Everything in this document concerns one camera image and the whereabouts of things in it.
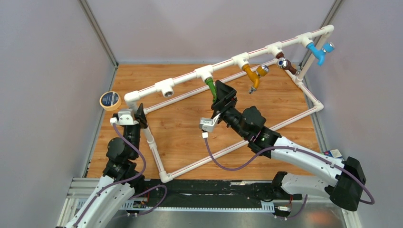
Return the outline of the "green water faucet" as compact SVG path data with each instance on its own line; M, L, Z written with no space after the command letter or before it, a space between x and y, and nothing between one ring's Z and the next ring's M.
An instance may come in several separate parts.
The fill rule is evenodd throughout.
M211 92L211 94L212 94L212 96L213 96L212 102L213 102L213 103L216 102L216 99L217 99L217 91L216 91L216 87L215 87L215 84L214 84L213 79L212 79L211 77L209 77L209 78L207 78L204 82L205 82L205 84L208 86L208 88L210 89L210 92Z

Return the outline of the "white PVC pipe frame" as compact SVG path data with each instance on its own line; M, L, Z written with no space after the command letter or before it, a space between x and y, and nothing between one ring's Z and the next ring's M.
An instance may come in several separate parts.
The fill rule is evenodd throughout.
M213 65L197 68L187 74L156 82L154 85L147 88L125 94L125 103L130 108L135 109L137 107L137 101L142 97L157 92L162 93L164 97L168 98L166 102L156 104L151 108L146 108L145 112L148 114L201 92L210 90L213 95L211 107L214 113L212 118L203 118L201 120L201 129L211 132L215 125L218 124L219 120L223 120L225 116L229 116L230 111L234 111L235 109L237 101L236 92L225 92L224 86L226 82L235 80L241 76L248 76L253 83L249 90L249 93L252 94L257 91L260 85L260 78L268 74L269 66L277 65L288 74L294 84L313 104L310 109L272 127L273 130L281 129L304 117L323 110L323 104L309 91L302 81L315 59L318 60L318 65L321 66L325 62L326 54L335 49L334 44L327 41L333 31L333 25L326 25L318 30L303 33L285 41L272 43L251 52L244 52ZM295 44L301 44L311 53L302 70L295 69L284 56L283 48ZM173 88L176 85L195 78L202 79L206 85L176 98L172 98L174 94Z

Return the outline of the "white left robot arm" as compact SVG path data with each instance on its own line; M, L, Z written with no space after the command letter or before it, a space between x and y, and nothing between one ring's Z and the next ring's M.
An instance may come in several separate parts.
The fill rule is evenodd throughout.
M144 170L136 171L134 162L145 159L139 151L141 130L148 126L143 104L136 110L113 114L112 126L122 126L123 132L109 141L103 175L81 209L66 223L67 228L104 228L131 196L139 197L145 191Z

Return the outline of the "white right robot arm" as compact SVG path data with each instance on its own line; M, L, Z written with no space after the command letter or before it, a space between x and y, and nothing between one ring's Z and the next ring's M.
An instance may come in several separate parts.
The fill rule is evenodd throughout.
M243 140L254 156L265 156L298 166L312 176L298 176L278 172L272 181L272 195L278 199L288 194L307 194L330 199L348 211L357 211L360 203L374 204L374 198L365 187L366 177L358 159L335 158L317 153L291 141L265 126L266 118L255 106L243 112L236 109L237 91L217 80L216 99L211 105L213 123L225 122Z

